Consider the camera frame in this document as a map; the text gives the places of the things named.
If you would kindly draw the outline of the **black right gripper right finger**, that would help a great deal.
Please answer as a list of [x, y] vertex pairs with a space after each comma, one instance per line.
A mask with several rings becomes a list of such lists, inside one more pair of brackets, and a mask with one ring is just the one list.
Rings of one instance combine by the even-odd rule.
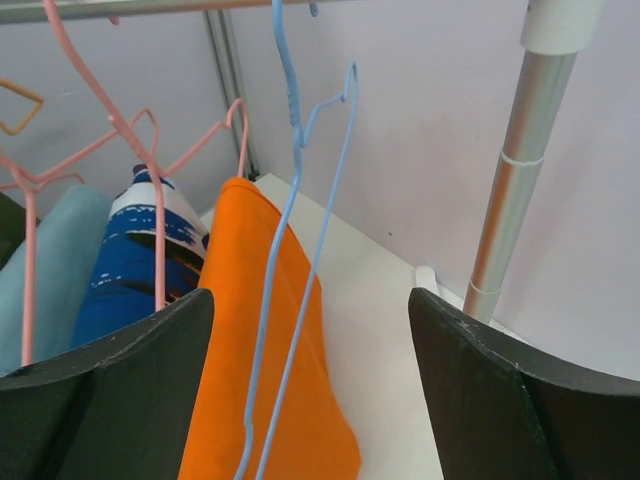
[[408, 313], [445, 478], [638, 478], [637, 381], [538, 350], [423, 288]]

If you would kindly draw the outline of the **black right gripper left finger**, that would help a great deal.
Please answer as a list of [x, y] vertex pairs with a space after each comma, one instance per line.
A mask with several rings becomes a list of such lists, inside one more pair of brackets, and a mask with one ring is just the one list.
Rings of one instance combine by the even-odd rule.
[[213, 324], [196, 289], [1, 380], [4, 479], [175, 479]]

